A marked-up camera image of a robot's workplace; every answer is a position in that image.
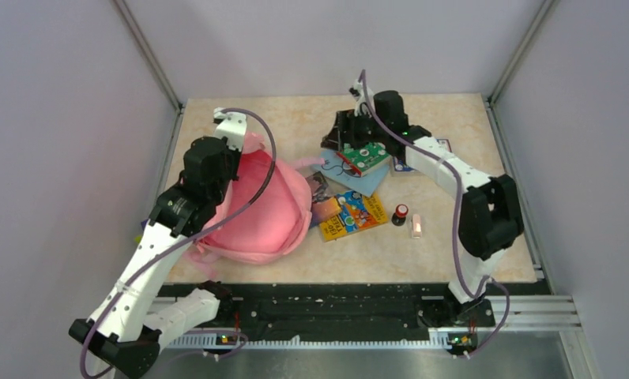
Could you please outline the green red-spined book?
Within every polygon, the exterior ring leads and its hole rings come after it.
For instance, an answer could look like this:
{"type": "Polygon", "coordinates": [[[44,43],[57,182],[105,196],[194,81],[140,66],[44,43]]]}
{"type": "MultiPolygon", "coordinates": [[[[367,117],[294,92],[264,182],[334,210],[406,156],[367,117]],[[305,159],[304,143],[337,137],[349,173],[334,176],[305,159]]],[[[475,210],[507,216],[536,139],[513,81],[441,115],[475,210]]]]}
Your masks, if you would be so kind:
{"type": "Polygon", "coordinates": [[[349,167],[354,176],[363,177],[379,169],[390,159],[390,154],[381,143],[371,142],[362,148],[344,144],[337,156],[349,167]]]}

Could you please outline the Jane Eyre dark book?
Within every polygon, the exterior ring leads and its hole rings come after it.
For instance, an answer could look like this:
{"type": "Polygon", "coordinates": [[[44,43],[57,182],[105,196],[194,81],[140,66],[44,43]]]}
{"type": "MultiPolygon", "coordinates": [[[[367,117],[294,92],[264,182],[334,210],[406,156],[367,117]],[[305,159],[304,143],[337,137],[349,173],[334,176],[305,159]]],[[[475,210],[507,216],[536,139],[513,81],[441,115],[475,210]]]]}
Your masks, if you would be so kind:
{"type": "Polygon", "coordinates": [[[311,189],[311,223],[310,228],[317,227],[342,212],[336,194],[330,188],[326,178],[315,172],[306,178],[311,189]]]}

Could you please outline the pink student backpack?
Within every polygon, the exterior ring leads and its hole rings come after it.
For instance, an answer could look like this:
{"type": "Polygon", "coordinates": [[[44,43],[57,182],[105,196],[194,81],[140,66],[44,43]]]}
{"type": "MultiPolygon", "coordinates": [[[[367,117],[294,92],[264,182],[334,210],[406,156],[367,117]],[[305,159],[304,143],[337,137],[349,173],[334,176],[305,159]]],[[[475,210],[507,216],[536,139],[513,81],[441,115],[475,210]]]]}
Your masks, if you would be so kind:
{"type": "MultiPolygon", "coordinates": [[[[229,186],[217,214],[207,227],[247,205],[263,183],[272,162],[265,138],[245,136],[239,165],[239,180],[229,186]]],[[[265,265],[291,253],[305,238],[311,223],[311,189],[300,169],[323,163],[321,157],[279,159],[262,195],[237,217],[196,240],[183,256],[207,276],[220,258],[252,265],[265,265]]]]}

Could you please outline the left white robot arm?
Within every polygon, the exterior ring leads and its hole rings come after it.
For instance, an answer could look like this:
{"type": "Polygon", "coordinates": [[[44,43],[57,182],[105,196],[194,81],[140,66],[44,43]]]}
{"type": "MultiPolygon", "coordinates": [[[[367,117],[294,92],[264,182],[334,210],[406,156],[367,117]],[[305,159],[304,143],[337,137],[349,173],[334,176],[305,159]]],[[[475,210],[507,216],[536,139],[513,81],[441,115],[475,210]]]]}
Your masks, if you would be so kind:
{"type": "Polygon", "coordinates": [[[237,178],[243,140],[202,137],[184,155],[176,184],[156,200],[144,234],[129,264],[103,303],[69,334],[87,351],[128,378],[141,378],[160,352],[192,328],[232,319],[228,291],[213,282],[157,314],[149,310],[168,273],[198,233],[217,213],[231,181],[237,178]]]}

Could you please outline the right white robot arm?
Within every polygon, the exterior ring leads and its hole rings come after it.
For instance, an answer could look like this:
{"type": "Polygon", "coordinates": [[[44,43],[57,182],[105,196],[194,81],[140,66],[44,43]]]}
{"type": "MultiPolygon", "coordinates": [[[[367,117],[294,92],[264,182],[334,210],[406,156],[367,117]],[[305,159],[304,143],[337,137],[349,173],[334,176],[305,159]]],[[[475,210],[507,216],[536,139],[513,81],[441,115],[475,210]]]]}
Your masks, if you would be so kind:
{"type": "Polygon", "coordinates": [[[492,279],[498,260],[524,231],[515,180],[492,176],[468,165],[445,149],[422,126],[413,125],[401,95],[394,90],[364,93],[350,88],[351,110],[338,111],[321,146],[342,151],[381,144],[386,152],[425,174],[454,199],[452,247],[456,279],[443,316],[464,325],[474,316],[473,301],[492,279]]]}

